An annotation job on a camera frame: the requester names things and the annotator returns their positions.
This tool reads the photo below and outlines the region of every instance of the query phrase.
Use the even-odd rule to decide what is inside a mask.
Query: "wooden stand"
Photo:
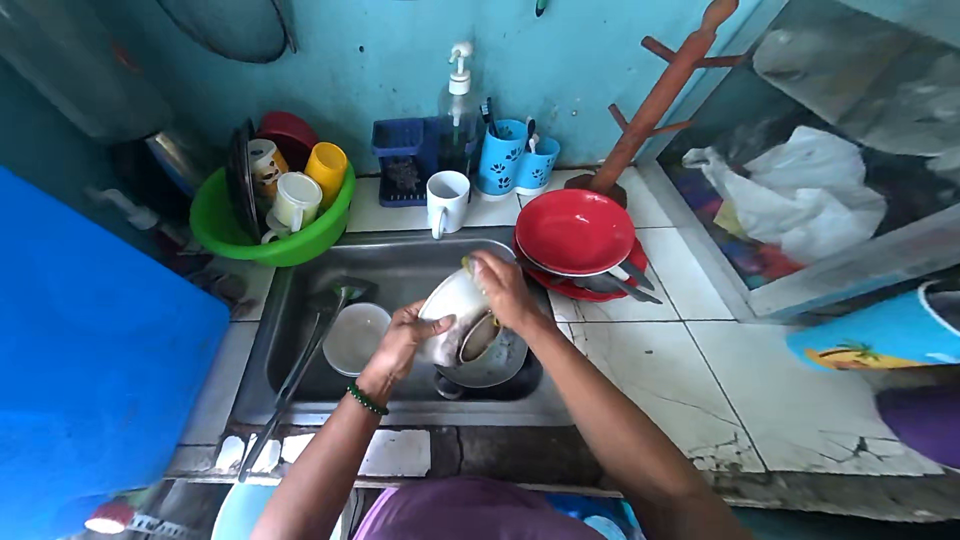
[[[627,192],[616,181],[630,165],[643,142],[651,135],[681,130],[691,124],[685,121],[656,128],[680,90],[690,80],[693,70],[698,67],[733,67],[742,60],[742,56],[705,58],[717,38],[717,27],[730,18],[737,5],[737,0],[713,0],[704,12],[700,28],[686,38],[677,52],[649,36],[640,42],[645,49],[666,60],[669,65],[630,122],[616,105],[608,107],[623,135],[595,175],[584,174],[571,178],[566,182],[566,187],[589,189],[607,195],[623,208],[627,207]]]

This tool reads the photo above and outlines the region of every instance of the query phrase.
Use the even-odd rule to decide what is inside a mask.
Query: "purple shirt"
[[[426,480],[388,489],[354,540],[603,540],[554,510],[543,495],[472,477]]]

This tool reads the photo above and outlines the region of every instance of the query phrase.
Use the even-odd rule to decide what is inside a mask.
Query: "soap dispenser bottle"
[[[453,45],[449,63],[456,62],[450,81],[440,96],[440,125],[437,164],[442,171],[469,172],[470,157],[476,147],[480,103],[470,94],[470,70],[465,69],[473,45],[463,41]]]

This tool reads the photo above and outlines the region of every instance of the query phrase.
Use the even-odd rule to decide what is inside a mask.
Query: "hand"
[[[414,302],[410,306],[394,311],[387,333],[380,340],[380,346],[370,358],[364,374],[367,378],[384,379],[389,385],[410,375],[414,353],[424,340],[449,330],[456,318],[447,315],[437,321],[423,321],[418,318],[425,300]]]
[[[520,267],[487,251],[476,251],[476,279],[490,299],[493,314],[503,326],[522,334],[543,313],[527,289]]]

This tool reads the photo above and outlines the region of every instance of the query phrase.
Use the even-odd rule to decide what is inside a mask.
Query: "sink basin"
[[[434,240],[430,232],[349,233],[323,255],[293,268],[276,270],[240,384],[233,419],[262,424],[273,414],[276,392],[313,331],[315,315],[306,298],[329,288],[338,276],[376,283],[358,301],[374,302],[392,312],[426,298],[461,266],[471,251],[486,249],[510,256],[512,227],[462,230]],[[531,282],[531,292],[550,312],[546,292]],[[316,425],[325,421],[345,395],[350,378],[337,373],[318,348],[294,395],[285,423]],[[451,402],[434,388],[436,369],[416,362],[409,377],[391,396],[390,425],[568,425],[570,420],[556,388],[533,353],[520,372],[490,388],[468,389]]]

